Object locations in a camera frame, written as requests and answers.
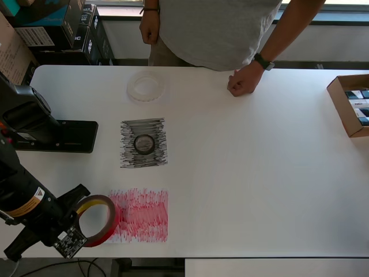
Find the person right hand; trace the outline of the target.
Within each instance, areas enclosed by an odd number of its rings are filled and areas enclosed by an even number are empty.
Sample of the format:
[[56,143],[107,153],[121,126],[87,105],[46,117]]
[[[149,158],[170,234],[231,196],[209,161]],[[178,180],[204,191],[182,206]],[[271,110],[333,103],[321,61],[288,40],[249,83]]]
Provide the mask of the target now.
[[157,42],[160,28],[160,17],[156,10],[146,10],[140,23],[142,40],[145,44],[154,45]]

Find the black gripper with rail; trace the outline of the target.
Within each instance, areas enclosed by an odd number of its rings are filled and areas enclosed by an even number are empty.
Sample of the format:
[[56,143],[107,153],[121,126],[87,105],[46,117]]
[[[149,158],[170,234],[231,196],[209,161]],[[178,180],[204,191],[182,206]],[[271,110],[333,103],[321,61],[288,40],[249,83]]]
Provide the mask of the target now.
[[21,218],[24,228],[4,250],[6,257],[19,261],[31,246],[42,242],[55,248],[64,258],[72,258],[80,249],[80,232],[74,227],[76,206],[90,191],[82,184],[58,197],[57,200],[43,200]]

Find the person left hand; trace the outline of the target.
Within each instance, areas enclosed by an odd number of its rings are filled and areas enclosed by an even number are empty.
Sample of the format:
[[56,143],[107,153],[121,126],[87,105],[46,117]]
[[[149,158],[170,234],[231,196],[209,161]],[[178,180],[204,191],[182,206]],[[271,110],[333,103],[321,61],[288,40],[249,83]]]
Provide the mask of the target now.
[[249,65],[235,70],[233,75],[229,76],[227,90],[234,97],[253,93],[263,73],[263,67],[257,61],[252,61]]

